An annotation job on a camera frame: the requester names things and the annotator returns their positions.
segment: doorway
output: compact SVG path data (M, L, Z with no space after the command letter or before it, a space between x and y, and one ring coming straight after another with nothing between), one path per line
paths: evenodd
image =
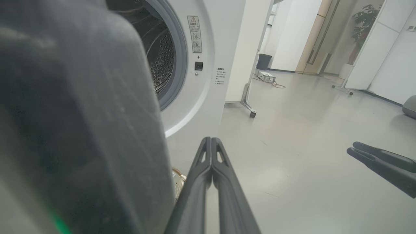
M299 62L297 72L333 81L345 79L383 3L384 0L323 0L323 19L315 20L321 27L312 28L302 54L305 59Z

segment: gray floor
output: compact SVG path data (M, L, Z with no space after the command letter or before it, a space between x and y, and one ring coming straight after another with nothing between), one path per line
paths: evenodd
M277 89L253 81L250 104L227 104L222 139L263 234L414 234L416 200L346 153L355 141L416 159L416 120L333 81L275 72ZM218 233L216 190L208 233Z

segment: green leaves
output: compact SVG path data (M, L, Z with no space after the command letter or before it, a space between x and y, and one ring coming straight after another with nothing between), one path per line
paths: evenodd
M357 26L354 28L351 38L354 39L354 43L358 43L359 45L362 45L367 38L367 35L380 12L381 5L377 9L374 8L373 5L366 5L362 9L363 11L352 16Z

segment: metal stand leg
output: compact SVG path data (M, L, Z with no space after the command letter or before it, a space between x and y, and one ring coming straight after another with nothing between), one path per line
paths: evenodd
M353 92L351 92L351 90L349 90L349 89L346 89L345 88L345 84L347 83L347 80L345 79L343 82L342 82L342 84L341 85L333 85L332 86L332 88L333 89L336 89L336 90L339 90L339 91L343 91L343 92L345 92L345 93L347 93L347 94L349 94L350 96L352 96L354 93Z
M244 86L244 92L243 92L243 96L241 97L241 102L240 102L240 103L241 103L241 104L242 104L245 108L249 109L249 111L251 111L251 113L250 113L250 118L254 118L254 117L256 117L256 113L257 113L257 111L256 111L255 109L251 108L251 106L247 103L248 88L249 88L249 84L247 83L247 84L245 84L245 86Z

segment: electrical device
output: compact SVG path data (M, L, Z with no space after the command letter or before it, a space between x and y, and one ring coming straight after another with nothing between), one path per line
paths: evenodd
M276 80L276 77L274 75L260 70L258 72L257 77L267 83L273 83Z
M172 166L186 172L217 136L245 0L106 2L143 41Z

